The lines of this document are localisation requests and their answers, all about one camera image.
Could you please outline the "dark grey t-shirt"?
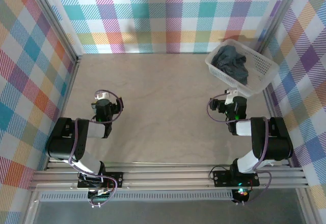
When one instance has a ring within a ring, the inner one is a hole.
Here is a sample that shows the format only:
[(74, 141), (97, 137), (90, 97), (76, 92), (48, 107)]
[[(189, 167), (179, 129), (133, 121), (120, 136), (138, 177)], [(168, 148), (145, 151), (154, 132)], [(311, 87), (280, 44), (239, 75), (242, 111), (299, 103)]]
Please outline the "dark grey t-shirt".
[(246, 56), (238, 53), (234, 46), (226, 45), (214, 55), (211, 64), (242, 85), (247, 85), (249, 72), (245, 67), (246, 61)]

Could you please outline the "white perforated plastic basket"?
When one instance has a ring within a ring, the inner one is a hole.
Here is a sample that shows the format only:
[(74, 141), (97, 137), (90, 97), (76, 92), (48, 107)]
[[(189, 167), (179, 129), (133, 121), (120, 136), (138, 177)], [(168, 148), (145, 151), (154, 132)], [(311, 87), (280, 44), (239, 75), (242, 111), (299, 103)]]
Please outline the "white perforated plastic basket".
[[(236, 81), (211, 64), (213, 57), (217, 54), (219, 49), (226, 45), (233, 46), (237, 53), (246, 57), (246, 63), (244, 64), (245, 68), (248, 70), (246, 85)], [(217, 46), (208, 54), (205, 63), (213, 76), (226, 83), (229, 87), (237, 88), (238, 91), (246, 97), (261, 93), (272, 82), (279, 71), (279, 65), (277, 63), (233, 39), (227, 39)]]

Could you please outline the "small electronics board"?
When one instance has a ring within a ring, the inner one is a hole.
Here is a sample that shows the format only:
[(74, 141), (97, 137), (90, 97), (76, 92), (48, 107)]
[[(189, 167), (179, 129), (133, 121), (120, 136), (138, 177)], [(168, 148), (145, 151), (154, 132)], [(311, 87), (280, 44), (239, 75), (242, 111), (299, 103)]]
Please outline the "small electronics board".
[(111, 191), (108, 188), (104, 189), (90, 189), (88, 191), (88, 199), (107, 199)]
[(247, 202), (250, 197), (250, 190), (243, 188), (234, 189), (232, 190), (232, 197), (232, 202), (236, 204)]

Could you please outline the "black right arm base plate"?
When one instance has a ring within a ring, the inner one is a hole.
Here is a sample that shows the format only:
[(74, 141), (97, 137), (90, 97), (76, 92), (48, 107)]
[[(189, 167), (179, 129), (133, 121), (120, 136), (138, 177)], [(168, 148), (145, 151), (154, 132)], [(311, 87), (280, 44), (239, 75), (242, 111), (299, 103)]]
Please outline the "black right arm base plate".
[(243, 174), (231, 171), (213, 171), (215, 187), (256, 187), (260, 185), (257, 174)]

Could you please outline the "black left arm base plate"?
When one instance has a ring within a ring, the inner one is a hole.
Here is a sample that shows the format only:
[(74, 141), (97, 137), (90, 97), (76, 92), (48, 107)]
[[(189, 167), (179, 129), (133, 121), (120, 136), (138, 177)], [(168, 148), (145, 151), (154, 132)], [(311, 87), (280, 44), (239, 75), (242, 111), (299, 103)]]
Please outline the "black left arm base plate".
[[(105, 176), (109, 176), (117, 181), (118, 188), (122, 187), (123, 183), (123, 172), (106, 172)], [(78, 175), (77, 188), (115, 188), (113, 180), (104, 177), (94, 177), (79, 173)]]

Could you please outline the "aluminium mounting rail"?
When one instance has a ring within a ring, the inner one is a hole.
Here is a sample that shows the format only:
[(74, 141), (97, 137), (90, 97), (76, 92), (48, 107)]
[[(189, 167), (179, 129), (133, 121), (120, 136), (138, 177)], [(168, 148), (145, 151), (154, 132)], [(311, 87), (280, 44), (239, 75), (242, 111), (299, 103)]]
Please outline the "aluminium mounting rail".
[[(122, 172), (121, 190), (211, 190), (213, 172), (227, 170), (227, 166), (211, 164), (172, 163), (110, 163), (108, 172)], [(258, 174), (259, 189), (307, 188), (305, 173), (300, 167), (290, 167), (284, 161), (265, 166)], [(43, 171), (36, 171), (31, 180), (31, 191), (78, 190), (77, 171), (68, 164), (51, 161)]]

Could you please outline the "aluminium frame post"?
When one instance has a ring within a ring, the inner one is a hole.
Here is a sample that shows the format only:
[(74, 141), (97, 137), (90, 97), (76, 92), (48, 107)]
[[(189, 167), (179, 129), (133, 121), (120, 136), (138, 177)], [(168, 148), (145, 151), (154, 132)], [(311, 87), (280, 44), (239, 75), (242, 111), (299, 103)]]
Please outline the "aluminium frame post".
[(272, 4), (272, 9), (255, 46), (257, 52), (263, 53), (267, 49), (292, 2), (293, 0), (275, 0), (275, 3)]
[(54, 32), (57, 35), (58, 39), (62, 42), (64, 49), (68, 52), (68, 56), (72, 58), (75, 64), (78, 64), (82, 55), (76, 52), (75, 48), (73, 47), (71, 41), (66, 35), (67, 33), (65, 32), (52, 8), (52, 4), (48, 0), (36, 0), (36, 2), (41, 8), (45, 18), (48, 20), (49, 24), (54, 29)]

